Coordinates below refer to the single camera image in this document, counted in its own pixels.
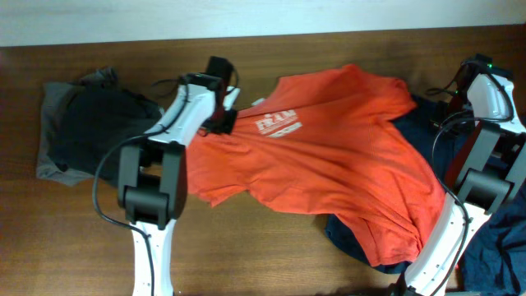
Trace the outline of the orange printed t-shirt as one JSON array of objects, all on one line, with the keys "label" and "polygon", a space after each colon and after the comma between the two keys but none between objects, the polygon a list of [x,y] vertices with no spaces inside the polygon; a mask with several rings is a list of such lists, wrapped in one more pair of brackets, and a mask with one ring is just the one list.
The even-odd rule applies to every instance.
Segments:
[{"label": "orange printed t-shirt", "polygon": [[335,215],[373,266],[414,261],[445,193],[394,120],[405,82],[355,65],[285,76],[228,135],[187,149],[188,190],[212,206],[248,192],[271,210]]}]

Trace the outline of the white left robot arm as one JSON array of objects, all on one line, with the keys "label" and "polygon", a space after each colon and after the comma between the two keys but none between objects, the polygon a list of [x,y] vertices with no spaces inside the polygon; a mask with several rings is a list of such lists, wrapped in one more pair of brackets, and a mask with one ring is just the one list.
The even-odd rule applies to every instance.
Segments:
[{"label": "white left robot arm", "polygon": [[165,115],[120,150],[118,204],[134,241],[133,296],[172,295],[170,265],[175,224],[187,199],[187,147],[199,132],[229,134],[240,92],[234,65],[212,56],[204,72],[178,82]]}]

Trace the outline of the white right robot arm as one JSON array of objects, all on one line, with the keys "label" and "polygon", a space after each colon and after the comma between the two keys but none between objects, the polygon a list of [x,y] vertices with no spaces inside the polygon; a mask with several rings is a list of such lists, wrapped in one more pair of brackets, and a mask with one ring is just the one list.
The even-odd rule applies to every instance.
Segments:
[{"label": "white right robot arm", "polygon": [[450,84],[452,100],[437,136],[471,133],[438,181],[445,203],[418,258],[389,295],[444,295],[465,248],[525,180],[525,127],[513,101],[513,76],[480,53],[462,61]]}]

